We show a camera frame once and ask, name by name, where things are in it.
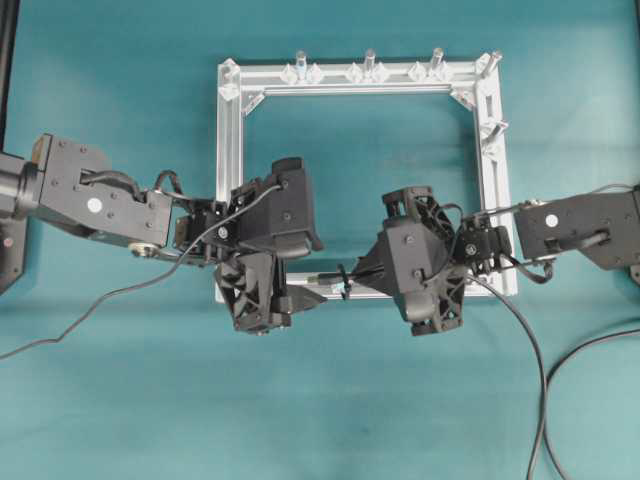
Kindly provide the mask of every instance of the aluminum frame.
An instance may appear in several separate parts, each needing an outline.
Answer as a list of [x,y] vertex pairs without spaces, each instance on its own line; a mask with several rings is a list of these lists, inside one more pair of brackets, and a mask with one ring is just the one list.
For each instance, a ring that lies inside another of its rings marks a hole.
[[[302,51],[293,64],[240,66],[229,58],[218,65],[216,198],[228,201],[231,190],[242,184],[244,118],[269,96],[444,93],[473,114],[481,208],[509,206],[504,139],[508,124],[502,114],[498,69],[501,59],[502,54],[496,51],[476,60],[446,62],[440,48],[434,49],[429,61],[415,62],[383,63],[371,49],[362,63],[309,65]],[[511,215],[493,217],[492,222],[507,228],[513,244]],[[304,285],[327,298],[340,298],[337,286],[308,283],[307,279],[317,274],[289,273],[287,283]],[[503,294],[518,292],[514,270],[493,273],[488,281]],[[466,295],[490,294],[469,284]],[[386,297],[357,284],[351,293],[352,299]],[[216,299],[220,300],[217,291]]]

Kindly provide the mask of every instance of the white circular sticker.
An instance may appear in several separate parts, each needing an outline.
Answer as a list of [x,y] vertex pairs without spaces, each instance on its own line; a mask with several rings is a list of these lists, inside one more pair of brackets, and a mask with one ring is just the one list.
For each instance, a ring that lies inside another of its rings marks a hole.
[[554,228],[558,226],[558,217],[556,217],[553,213],[547,215],[547,218],[544,219],[547,227]]
[[87,201],[87,208],[91,213],[98,213],[102,210],[102,201],[99,198],[90,198]]

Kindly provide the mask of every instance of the teal tablecloth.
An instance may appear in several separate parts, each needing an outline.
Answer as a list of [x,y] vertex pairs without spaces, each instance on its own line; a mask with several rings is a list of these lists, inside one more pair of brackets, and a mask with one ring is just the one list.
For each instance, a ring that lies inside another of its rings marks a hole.
[[[48,131],[98,145],[149,185],[174,168],[213,193],[216,65],[501,49],[513,198],[640,179],[632,0],[213,2],[23,0],[7,150]],[[247,170],[305,156],[320,258],[364,253],[380,194],[433,184],[477,207],[471,118],[446,97],[273,99],[247,123]],[[0,349],[60,332],[97,295],[166,265],[32,222],[28,273],[0,300]],[[640,312],[626,273],[578,254],[550,286],[520,279],[547,363]],[[411,338],[390,301],[330,303],[266,338],[236,334],[211,272],[104,305],[64,344],[0,363],[0,477],[514,479],[535,428],[531,347],[496,301],[464,328]],[[580,479],[637,479],[640,345],[576,359],[550,428]],[[545,457],[538,478],[555,478]]]

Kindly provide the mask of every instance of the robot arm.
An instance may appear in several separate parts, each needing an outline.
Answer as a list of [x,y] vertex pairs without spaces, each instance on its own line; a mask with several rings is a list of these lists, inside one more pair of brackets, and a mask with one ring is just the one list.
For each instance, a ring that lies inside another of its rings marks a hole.
[[[160,188],[167,176],[178,192]],[[289,326],[292,313],[325,301],[285,281],[286,260],[323,248],[302,159],[274,162],[270,175],[233,190],[229,203],[186,197],[178,185],[175,174],[165,171],[154,189],[142,190],[128,175],[111,170],[99,150],[45,134],[29,162],[2,154],[0,219],[29,216],[75,236],[129,248],[136,256],[171,262],[186,256],[181,263],[219,265],[215,280],[240,331]],[[256,199],[261,200],[254,207],[244,208]],[[176,250],[169,251],[176,204],[187,215],[177,220]],[[217,224],[223,226],[212,228]]]
[[[351,282],[383,292],[398,305],[413,335],[462,325],[469,273],[516,268],[536,283],[553,275],[555,258],[578,250],[604,270],[640,264],[640,186],[621,193],[589,193],[552,202],[525,202],[464,217],[453,228],[446,207],[430,187],[383,195],[388,218],[373,248],[350,274],[322,274],[312,281]],[[512,256],[509,235],[491,218],[513,213],[525,262]],[[526,267],[543,266],[543,275]]]

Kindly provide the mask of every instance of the black cable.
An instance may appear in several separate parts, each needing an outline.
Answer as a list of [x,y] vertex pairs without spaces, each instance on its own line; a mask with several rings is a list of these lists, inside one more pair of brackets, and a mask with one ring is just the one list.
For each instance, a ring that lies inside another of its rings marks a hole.
[[230,222],[231,220],[233,220],[234,218],[238,217],[239,215],[242,215],[247,210],[250,210],[251,208],[256,206],[258,204],[258,202],[260,202],[268,194],[270,194],[271,192],[273,192],[275,190],[279,190],[280,188],[281,188],[280,185],[273,185],[272,187],[269,187],[264,192],[262,192],[260,195],[258,195],[255,200],[253,200],[251,203],[247,204],[245,207],[237,210],[236,212],[234,212],[231,215],[229,215],[227,218],[225,218],[225,219],[217,222],[215,225],[212,225],[211,227],[207,228],[204,232],[202,232],[200,235],[198,235],[193,242],[191,242],[191,244],[184,251],[184,253],[182,253],[182,255],[180,255],[180,257],[178,257],[178,259],[176,260],[176,263],[169,270],[167,270],[165,273],[163,273],[161,275],[158,275],[157,277],[154,277],[151,280],[147,280],[147,281],[142,282],[142,283],[137,283],[135,285],[131,285],[130,287],[119,288],[117,290],[112,290],[110,292],[105,293],[104,295],[99,297],[95,302],[93,302],[93,304],[91,304],[89,309],[80,318],[78,318],[75,322],[73,322],[71,325],[69,325],[67,327],[67,329],[64,332],[62,332],[59,336],[54,337],[54,338],[43,338],[41,340],[35,340],[33,342],[27,343],[26,345],[18,347],[15,350],[12,350],[10,352],[7,352],[7,353],[4,353],[4,354],[0,355],[0,360],[5,360],[5,359],[7,359],[9,357],[12,357],[13,355],[16,355],[16,354],[18,354],[20,352],[28,350],[28,349],[30,349],[32,347],[36,347],[38,345],[44,345],[44,344],[48,344],[48,343],[59,343],[67,335],[69,335],[73,330],[75,330],[75,328],[78,325],[80,325],[83,321],[85,321],[87,318],[89,318],[89,316],[96,310],[96,308],[98,308],[100,306],[100,304],[102,302],[104,302],[105,300],[107,300],[108,298],[115,297],[116,295],[121,295],[121,294],[124,294],[124,293],[133,292],[133,291],[136,291],[136,290],[141,290],[143,288],[150,287],[152,285],[155,285],[156,283],[160,283],[161,281],[167,279],[168,277],[170,277],[171,275],[173,275],[176,272],[178,267],[187,258],[187,255],[189,254],[189,252],[207,234],[209,234],[211,231],[213,231],[213,230],[215,230],[217,228],[220,228],[222,225],[224,225],[225,223]]
[[[555,375],[558,373],[558,370],[560,370],[560,368],[564,366],[567,363],[567,361],[569,361],[571,358],[576,356],[582,350],[586,349],[587,347],[600,345],[602,343],[607,343],[619,338],[631,337],[636,335],[640,335],[640,328],[635,328],[633,330],[624,330],[622,332],[617,332],[617,333],[611,333],[609,335],[604,335],[602,337],[594,338],[592,340],[589,340],[587,342],[584,342],[578,345],[576,348],[574,348],[569,353],[565,354],[560,360],[558,360],[558,362],[556,362],[556,364],[549,371],[549,374],[547,375],[548,391],[551,388],[551,381],[553,380]],[[544,438],[545,447],[547,448],[547,452],[549,452],[549,457],[551,458],[551,461],[553,462],[553,466],[556,468],[558,474],[563,480],[571,480],[571,477],[567,474],[566,470],[560,464],[558,460],[558,456],[556,455],[553,445],[551,444],[551,440],[549,439],[549,432],[547,430],[546,418],[545,418],[545,424],[544,424],[543,438]]]
[[171,186],[173,187],[173,191],[182,195],[182,185],[180,185],[180,179],[178,178],[178,174],[173,170],[163,170],[158,174],[158,178],[156,178],[156,183],[153,185],[154,190],[162,190],[162,182],[164,179],[168,178],[171,182]]
[[144,202],[144,196],[140,190],[140,185],[133,178],[123,172],[117,170],[104,170],[102,172],[95,172],[83,175],[80,178],[80,183],[83,185],[89,183],[104,183],[104,182],[116,182],[123,184],[131,190],[131,195],[138,202]]
[[536,429],[535,440],[533,442],[533,448],[531,449],[531,456],[529,457],[529,466],[527,468],[527,477],[526,477],[527,480],[533,480],[533,474],[535,471],[536,462],[538,460],[538,453],[540,451],[540,444],[542,442],[542,436],[544,433],[545,415],[547,411],[547,377],[545,375],[544,361],[542,359],[542,352],[540,350],[540,345],[538,344],[538,340],[536,339],[536,336],[533,333],[533,330],[529,326],[529,322],[527,322],[527,319],[524,317],[522,313],[520,313],[518,308],[511,302],[511,300],[509,300],[507,297],[502,295],[500,292],[498,292],[495,288],[493,288],[484,280],[481,280],[477,277],[473,277],[471,275],[468,275],[467,278],[469,280],[476,282],[478,285],[486,288],[487,290],[489,290],[493,295],[495,295],[498,298],[498,300],[500,300],[504,304],[505,307],[507,307],[511,311],[511,313],[513,313],[516,316],[516,318],[520,322],[520,325],[522,325],[522,328],[524,329],[527,336],[529,337],[529,340],[531,341],[531,345],[533,346],[533,351],[535,352],[535,355],[536,355],[536,361],[538,362],[538,373],[540,375],[540,391],[541,391],[540,415],[538,419],[538,428]]

